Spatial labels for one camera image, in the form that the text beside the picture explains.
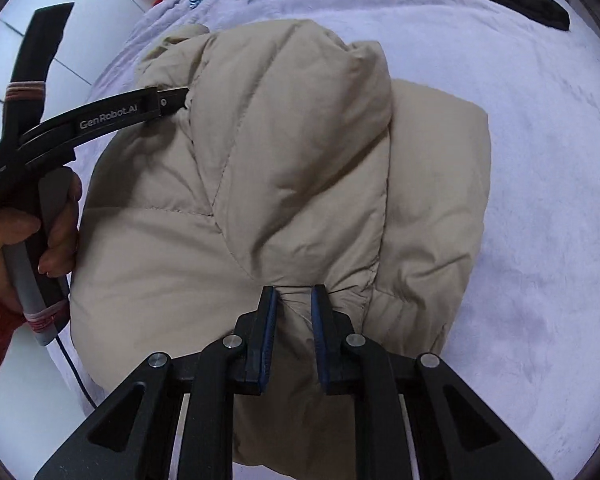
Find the person's left hand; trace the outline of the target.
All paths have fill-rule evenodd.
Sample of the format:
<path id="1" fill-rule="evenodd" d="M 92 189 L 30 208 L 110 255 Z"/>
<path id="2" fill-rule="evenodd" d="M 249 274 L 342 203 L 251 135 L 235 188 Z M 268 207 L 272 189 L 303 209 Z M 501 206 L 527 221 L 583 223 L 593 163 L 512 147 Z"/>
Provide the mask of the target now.
<path id="1" fill-rule="evenodd" d="M 0 302 L 40 318 L 68 301 L 82 184 L 67 167 L 11 188 L 0 204 Z"/>

